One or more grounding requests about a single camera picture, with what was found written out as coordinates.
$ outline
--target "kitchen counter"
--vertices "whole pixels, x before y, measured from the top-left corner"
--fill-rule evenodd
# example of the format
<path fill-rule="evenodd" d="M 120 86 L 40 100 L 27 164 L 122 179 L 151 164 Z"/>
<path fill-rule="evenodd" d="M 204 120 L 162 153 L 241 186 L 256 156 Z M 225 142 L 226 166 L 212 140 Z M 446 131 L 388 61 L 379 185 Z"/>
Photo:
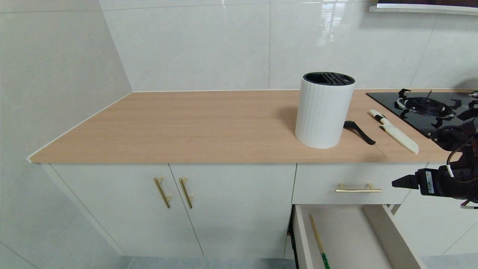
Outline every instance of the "kitchen counter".
<path fill-rule="evenodd" d="M 350 130 L 343 131 L 334 148 L 314 149 L 300 143 L 294 136 L 298 90 L 134 92 L 45 146 L 30 161 L 445 162 L 449 152 L 366 95 L 384 91 L 355 90 L 348 111 L 347 119 L 377 141 L 373 146 Z M 413 139 L 420 153 L 409 152 L 386 134 L 368 114 L 370 109 L 383 113 Z"/>

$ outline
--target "gas stove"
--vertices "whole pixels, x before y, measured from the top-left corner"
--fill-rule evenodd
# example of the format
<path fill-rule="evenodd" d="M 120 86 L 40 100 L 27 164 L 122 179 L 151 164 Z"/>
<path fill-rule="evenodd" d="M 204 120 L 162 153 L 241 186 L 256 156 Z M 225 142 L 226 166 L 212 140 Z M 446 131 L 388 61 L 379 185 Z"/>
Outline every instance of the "gas stove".
<path fill-rule="evenodd" d="M 444 126 L 460 126 L 478 117 L 478 100 L 467 92 L 399 92 L 367 93 L 390 112 L 399 116 L 424 136 Z"/>

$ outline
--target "barcode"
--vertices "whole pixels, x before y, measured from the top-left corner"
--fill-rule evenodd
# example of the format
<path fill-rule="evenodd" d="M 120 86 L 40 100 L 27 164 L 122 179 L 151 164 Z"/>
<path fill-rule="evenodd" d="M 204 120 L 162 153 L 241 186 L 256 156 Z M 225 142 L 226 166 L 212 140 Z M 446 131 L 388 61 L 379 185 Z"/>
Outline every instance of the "barcode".
<path fill-rule="evenodd" d="M 426 185 L 428 187 L 428 193 L 435 194 L 435 190 L 433 189 L 432 173 L 430 171 L 425 171 L 425 176 L 426 176 Z"/>

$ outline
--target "chopstick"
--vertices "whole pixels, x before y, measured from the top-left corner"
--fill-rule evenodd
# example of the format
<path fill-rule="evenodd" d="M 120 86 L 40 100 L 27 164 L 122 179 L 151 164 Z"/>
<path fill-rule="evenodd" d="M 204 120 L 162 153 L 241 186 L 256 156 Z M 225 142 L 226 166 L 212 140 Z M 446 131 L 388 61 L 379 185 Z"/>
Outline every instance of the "chopstick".
<path fill-rule="evenodd" d="M 324 262 L 324 265 L 325 265 L 326 269 L 330 269 L 330 265 L 327 261 L 327 256 L 324 252 L 324 248 L 322 247 L 322 242 L 320 242 L 319 233 L 317 232 L 317 228 L 315 227 L 315 222 L 314 222 L 314 218 L 312 217 L 312 214 L 309 214 L 309 218 L 310 218 L 310 222 L 312 224 L 312 228 L 314 229 L 315 239 L 317 240 L 317 245 L 319 246 L 320 255 L 322 256 L 322 260 Z"/>

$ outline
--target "open drawer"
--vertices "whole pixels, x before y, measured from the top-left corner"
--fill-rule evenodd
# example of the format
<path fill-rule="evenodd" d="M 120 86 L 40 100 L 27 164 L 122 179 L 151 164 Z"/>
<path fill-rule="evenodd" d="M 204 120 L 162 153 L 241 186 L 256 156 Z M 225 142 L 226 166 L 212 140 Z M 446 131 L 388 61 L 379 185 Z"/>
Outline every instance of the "open drawer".
<path fill-rule="evenodd" d="M 332 269 L 425 269 L 387 206 L 295 205 L 291 235 L 299 269 L 324 269 L 309 215 Z"/>

